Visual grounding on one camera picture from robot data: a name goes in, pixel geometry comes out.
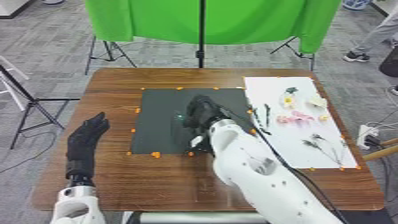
metal stand leg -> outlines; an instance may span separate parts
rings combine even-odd
[[[5,86],[5,91],[1,91],[0,92],[0,94],[1,93],[9,93],[10,94],[10,97],[12,97],[12,99],[14,99],[14,102],[16,102],[16,105],[17,105],[17,107],[19,107],[19,110],[23,111],[25,110],[25,106],[23,106],[23,104],[21,104],[21,101],[19,101],[19,98],[17,98],[17,96],[16,96],[16,92],[14,92],[14,89],[10,88],[10,86],[9,86],[9,83],[1,80],[1,83],[3,83],[3,86]]]
[[[19,134],[25,131],[28,131],[28,130],[32,130],[32,129],[35,129],[35,128],[49,125],[49,124],[55,124],[64,129],[64,126],[60,125],[57,118],[60,116],[60,112],[65,108],[65,104],[69,103],[69,101],[74,101],[74,100],[80,100],[80,99],[39,99],[39,98],[33,98],[32,94],[28,93],[28,91],[23,88],[19,82],[16,81],[16,78],[12,77],[12,75],[7,71],[7,69],[3,68],[1,64],[0,64],[0,72],[1,72],[3,78],[9,80],[7,82],[10,82],[12,88],[17,90],[17,93],[21,94],[25,99],[28,100],[28,107],[26,107],[26,111],[23,113],[21,123],[19,123],[19,126],[17,126],[16,135],[14,135],[14,139],[12,139],[12,143],[10,143],[10,149],[14,149],[16,140],[17,140]],[[64,101],[64,104],[60,106],[55,117],[51,116],[46,109],[42,108],[42,106],[39,104],[41,101]],[[28,128],[23,128],[26,117],[28,117],[28,111],[30,111],[32,107],[37,108],[39,112],[42,113],[44,117],[48,118],[48,122],[30,126]]]
[[[136,68],[136,65],[135,65],[135,63],[133,63],[133,60],[129,59],[129,57],[128,57],[128,55],[126,55],[126,53],[124,53],[124,51],[122,51],[122,49],[120,49],[117,43],[112,42],[110,44],[113,45],[113,48],[120,51],[120,56],[128,59],[129,64],[131,64],[133,67]]]
[[[112,43],[110,43],[110,47],[108,47],[108,42],[103,41],[103,46],[104,46],[104,50],[106,50],[106,54],[108,54],[108,60],[106,61],[115,61],[112,50],[110,50]]]
[[[16,135],[14,135],[14,139],[12,139],[12,143],[10,143],[9,149],[14,149],[14,146],[16,146],[16,140],[17,140],[17,137],[19,137],[19,134],[21,134],[21,129],[23,129],[23,125],[25,125],[30,109],[32,109],[32,103],[28,103],[26,110],[23,112],[21,122],[19,122],[19,126],[17,126],[17,129],[16,129]]]
[[[305,57],[303,54],[296,52],[296,50],[295,50],[293,47],[289,46],[289,42],[291,42],[295,39],[296,39],[296,37],[293,37],[293,38],[286,41],[286,43],[277,47],[277,49],[270,52],[270,54],[273,54],[273,53],[280,50],[282,47],[287,47],[289,50],[291,50],[293,53],[295,53],[295,56],[296,56],[298,58],[305,58],[305,59],[309,59],[309,69],[311,69],[311,71],[314,71],[314,54],[311,55],[311,57]]]
[[[90,60],[92,60],[94,47],[96,47],[96,36],[92,37],[92,42],[90,42],[88,60],[87,60],[85,72],[83,72],[85,75],[88,74],[88,69],[90,69]]]
[[[311,60],[311,72],[314,71],[314,54],[312,54],[312,57],[309,58]]]
[[[103,56],[104,54],[103,54],[101,56],[97,56],[97,57],[92,56],[94,47],[96,47],[96,36],[94,36],[94,38],[92,38],[92,43],[90,43],[88,60],[87,60],[85,72],[83,72],[85,75],[88,75],[90,60],[92,60],[92,59],[101,59],[101,60],[112,62],[112,61],[115,61],[120,57],[124,57],[126,60],[128,60],[128,62],[129,62],[129,64],[131,64],[131,66],[136,68],[136,65],[135,65],[135,63],[133,63],[133,60],[129,59],[128,54],[126,54],[126,52],[122,51],[120,46],[117,45],[115,42],[103,41],[104,54],[108,55],[108,58],[101,58],[101,56]],[[120,56],[119,56],[119,57],[113,56],[113,52],[112,52],[113,49],[119,50],[119,52],[120,52]]]
[[[65,129],[62,124],[58,123],[57,119],[55,119],[55,117],[51,116],[51,114],[48,113],[46,109],[42,108],[39,102],[33,104],[33,107],[41,111],[41,113],[46,116],[46,119],[49,120],[49,122],[60,127],[60,129]]]
[[[277,47],[277,49],[270,52],[270,54],[273,54],[273,53],[280,50],[280,48],[282,48],[284,46],[289,45],[289,42],[291,42],[295,39],[296,39],[296,37],[293,37],[293,38],[286,41],[286,43]]]

orange dot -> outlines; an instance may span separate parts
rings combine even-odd
[[[158,159],[160,158],[160,152],[152,152],[151,156]]]

gray carpet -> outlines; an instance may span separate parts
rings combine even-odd
[[[343,117],[351,136],[357,136],[359,125],[378,121],[396,109],[389,102],[383,89],[396,83],[376,70],[389,53],[389,46],[380,45],[371,52],[371,62],[350,64],[341,61],[341,55],[360,40],[383,17],[367,8],[364,12],[339,10],[334,19],[325,43],[316,54],[316,75],[325,85],[332,103]],[[0,54],[12,61],[19,69],[30,73],[32,79],[23,85],[37,97],[81,96],[90,76],[83,76],[85,59],[90,43],[90,25],[81,0],[67,0],[60,6],[44,6],[33,3],[16,19],[0,20]],[[270,55],[279,43],[261,43],[240,46],[208,46],[206,65],[211,68],[303,68],[309,67],[305,59],[298,59],[289,50],[282,49]],[[135,42],[120,43],[122,49],[138,67],[195,67],[195,45],[136,38]],[[96,54],[103,53],[97,43]],[[115,63],[94,61],[90,72],[99,67],[128,67],[120,58]],[[46,108],[55,111],[57,103]],[[72,114],[74,104],[62,114],[62,123]],[[10,97],[0,96],[0,170],[30,158],[48,147],[51,135],[17,141],[14,151],[9,151],[16,123],[21,118]],[[33,112],[30,123],[42,120]],[[387,123],[398,121],[398,113],[389,117]],[[46,127],[26,133],[32,136],[42,132],[58,133],[58,129]],[[382,138],[396,136],[396,131],[385,131]],[[51,150],[17,168],[0,174],[0,223],[48,223],[49,213],[32,208],[30,197],[39,176],[44,170]],[[391,176],[398,168],[398,155],[389,157]],[[380,187],[383,189],[385,177],[380,161],[367,163]],[[389,199],[398,195],[398,183],[391,181]],[[389,213],[398,213],[398,200],[385,202]],[[108,223],[117,223],[119,213],[106,213]]]

black mat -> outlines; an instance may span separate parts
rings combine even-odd
[[[131,152],[181,154],[193,134],[183,128],[186,105],[195,95],[206,95],[231,111],[248,119],[247,99],[241,89],[147,89],[142,93],[140,114],[135,125]],[[245,131],[247,124],[234,119]]]

black cable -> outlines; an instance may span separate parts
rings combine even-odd
[[[51,135],[53,135],[51,143],[49,143],[46,149],[35,154],[33,157],[30,157],[28,159],[25,159],[16,165],[12,165],[9,168],[5,168],[5,169],[0,171],[0,174],[1,174],[3,172],[7,172],[10,169],[14,169],[19,165],[23,165],[30,160],[33,160],[33,159],[42,155],[42,153],[51,149],[51,147],[53,147],[53,143],[55,143],[55,139],[57,139],[57,134],[55,134],[53,132],[42,132],[42,133],[39,133],[39,134],[35,134],[35,135],[25,136],[25,138],[33,138],[33,137],[37,137],[39,135],[44,135],[44,134],[51,134]]]
[[[282,164],[282,166],[286,167],[286,169],[289,170],[289,172],[293,173],[293,175],[296,176],[296,178],[300,179],[300,177],[305,179],[305,181],[309,182],[309,184],[312,185],[312,187],[314,187],[314,190],[318,191],[318,193],[319,193],[319,195],[321,195],[321,197],[323,197],[323,199],[325,199],[325,201],[327,201],[327,204],[328,204],[328,206],[330,206],[330,208],[332,208],[332,211],[334,211],[334,213],[335,213],[335,216],[339,217],[339,220],[341,220],[341,222],[344,223],[344,224],[350,224],[350,222],[346,221],[346,219],[344,219],[344,216],[343,216],[343,214],[341,214],[341,211],[337,210],[337,208],[335,208],[335,206],[334,206],[334,204],[332,204],[332,201],[330,201],[330,199],[328,199],[328,197],[327,197],[327,195],[325,195],[325,192],[321,191],[321,189],[319,189],[319,187],[318,187],[318,185],[316,185],[316,183],[312,182],[312,180],[311,180],[311,178],[305,176],[305,174],[289,166],[289,164],[287,164],[287,162],[286,162],[286,160],[284,160],[284,158],[282,158],[282,156],[280,156],[280,154],[279,154],[279,152],[277,152],[277,150],[275,150],[275,148],[273,148],[273,146],[271,146],[271,144],[270,144],[270,142],[268,142],[268,140],[266,140],[266,138],[264,138],[264,135],[263,135],[263,133],[261,133],[261,131],[259,131],[259,129],[257,129],[257,127],[256,127],[256,125],[252,124],[252,121],[245,118],[245,117],[241,117],[222,105],[218,105],[218,107],[234,115],[234,117],[247,123],[247,125],[254,128],[254,130],[256,130],[256,132],[257,132],[257,134],[259,134],[259,137],[261,137],[261,139],[263,139],[263,141],[264,141],[264,143],[266,143],[266,145],[268,145],[268,147],[270,147],[270,150],[271,150],[271,153],[273,153],[273,155],[275,155],[275,157],[277,157],[277,160],[280,161],[280,164]]]

